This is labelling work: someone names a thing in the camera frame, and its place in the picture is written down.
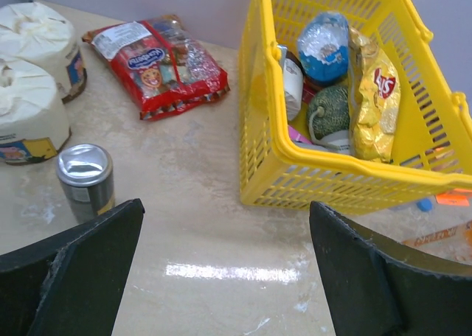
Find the orange label tea bottle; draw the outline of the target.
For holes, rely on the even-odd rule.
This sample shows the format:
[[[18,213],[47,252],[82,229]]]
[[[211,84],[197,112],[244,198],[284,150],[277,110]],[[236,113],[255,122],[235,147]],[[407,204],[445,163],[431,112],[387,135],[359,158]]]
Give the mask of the orange label tea bottle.
[[[401,242],[442,259],[471,265],[471,220],[441,229],[419,224]]]

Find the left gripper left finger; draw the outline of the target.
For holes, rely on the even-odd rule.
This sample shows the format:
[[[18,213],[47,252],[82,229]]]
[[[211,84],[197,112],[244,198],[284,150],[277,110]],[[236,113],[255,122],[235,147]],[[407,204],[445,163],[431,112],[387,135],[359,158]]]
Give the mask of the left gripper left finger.
[[[128,200],[1,255],[1,334],[111,335],[144,214]]]

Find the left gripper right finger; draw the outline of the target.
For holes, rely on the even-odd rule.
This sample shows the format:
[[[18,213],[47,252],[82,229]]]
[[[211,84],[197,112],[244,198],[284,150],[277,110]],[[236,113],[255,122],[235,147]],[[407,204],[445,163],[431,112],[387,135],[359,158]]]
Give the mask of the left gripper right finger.
[[[323,203],[310,234],[337,335],[470,335],[471,266],[394,241]]]

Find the blue bottle cap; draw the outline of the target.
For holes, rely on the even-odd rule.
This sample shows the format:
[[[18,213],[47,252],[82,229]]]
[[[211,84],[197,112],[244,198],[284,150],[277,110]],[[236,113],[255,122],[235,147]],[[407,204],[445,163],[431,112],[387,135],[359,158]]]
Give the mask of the blue bottle cap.
[[[417,201],[416,206],[422,212],[429,212],[434,208],[434,205],[429,198],[423,198]]]

